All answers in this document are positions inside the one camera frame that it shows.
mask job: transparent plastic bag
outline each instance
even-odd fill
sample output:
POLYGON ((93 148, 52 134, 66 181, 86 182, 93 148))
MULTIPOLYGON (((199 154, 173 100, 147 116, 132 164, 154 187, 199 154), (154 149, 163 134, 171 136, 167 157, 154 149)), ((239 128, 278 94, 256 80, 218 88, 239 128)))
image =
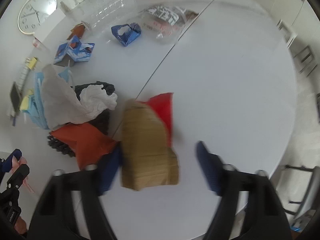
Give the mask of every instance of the transparent plastic bag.
POLYGON ((98 33, 113 22, 136 14, 135 0, 84 0, 66 15, 76 24, 82 22, 87 30, 98 33))
POLYGON ((164 43, 175 43, 186 24, 197 15, 178 6, 157 4, 140 12, 136 21, 147 35, 164 43))

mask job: blue face mask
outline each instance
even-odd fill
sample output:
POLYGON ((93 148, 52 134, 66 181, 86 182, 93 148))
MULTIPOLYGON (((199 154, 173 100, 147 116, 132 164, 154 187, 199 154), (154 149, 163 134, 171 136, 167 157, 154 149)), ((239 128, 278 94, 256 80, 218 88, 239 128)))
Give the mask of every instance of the blue face mask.
MULTIPOLYGON (((58 76, 63 78, 68 83, 69 72, 70 68, 66 67, 64 71, 58 74, 58 76)), ((41 85, 43 79, 44 75, 42 72, 35 73, 34 95, 29 97, 29 108, 23 112, 29 114, 30 119, 37 126, 41 127, 42 129, 49 130, 47 120, 44 116, 44 108, 41 99, 41 85)))

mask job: crumpled blue wrapper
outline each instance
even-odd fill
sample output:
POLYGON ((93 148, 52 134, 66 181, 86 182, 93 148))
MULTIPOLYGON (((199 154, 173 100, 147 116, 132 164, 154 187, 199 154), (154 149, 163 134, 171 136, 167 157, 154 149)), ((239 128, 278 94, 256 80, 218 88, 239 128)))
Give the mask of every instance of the crumpled blue wrapper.
POLYGON ((115 36, 123 46, 128 46, 131 42, 133 42, 136 38, 138 38, 141 34, 141 28, 137 23, 116 25, 111 27, 111 32, 113 36, 115 36), (119 30, 122 27, 129 26, 129 29, 124 32, 124 34, 119 35, 119 30))

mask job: white table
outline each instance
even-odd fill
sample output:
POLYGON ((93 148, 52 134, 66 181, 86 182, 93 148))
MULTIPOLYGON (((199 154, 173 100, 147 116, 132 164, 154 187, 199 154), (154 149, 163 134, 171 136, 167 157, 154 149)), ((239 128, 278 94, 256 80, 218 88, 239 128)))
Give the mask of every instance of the white table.
MULTIPOLYGON (((162 0, 136 1, 144 6, 162 0)), ((212 0, 171 1, 202 11, 212 0)), ((47 37, 52 49, 62 35, 59 30, 68 32, 67 27, 63 21, 47 37)), ((198 140, 241 171, 273 173, 292 132, 296 87, 291 55, 260 6, 251 0, 214 0, 173 48, 148 43, 143 35, 127 48, 111 35, 87 41, 96 46, 89 63, 72 68, 75 83, 101 80, 115 85, 119 105, 111 132, 120 124, 127 98, 146 100, 174 92, 173 148, 179 158, 180 183, 134 192, 120 186, 118 173, 111 190, 101 197, 118 239, 187 240, 205 233, 219 198, 207 189, 195 159, 198 140), (101 56, 106 51, 107 61, 101 56)), ((3 80, 2 86, 11 81, 3 80)), ((72 172, 77 166, 74 158, 46 145, 47 132, 33 127, 20 118, 17 127, 7 131, 13 147, 28 159, 29 182, 39 194, 52 170, 72 172)), ((80 214, 78 209, 80 231, 86 236, 80 214)))

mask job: red paper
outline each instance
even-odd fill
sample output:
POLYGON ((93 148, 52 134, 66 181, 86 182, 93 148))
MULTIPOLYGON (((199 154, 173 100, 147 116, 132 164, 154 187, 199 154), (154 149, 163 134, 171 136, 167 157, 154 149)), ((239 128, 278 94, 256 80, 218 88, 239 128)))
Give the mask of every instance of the red paper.
POLYGON ((171 147, 172 136, 172 95, 173 93, 160 94, 145 102, 164 122, 168 130, 168 147, 171 147))
POLYGON ((87 122, 69 123, 51 134, 68 144, 75 152, 81 170, 89 164, 96 164, 103 155, 110 153, 117 143, 87 122))

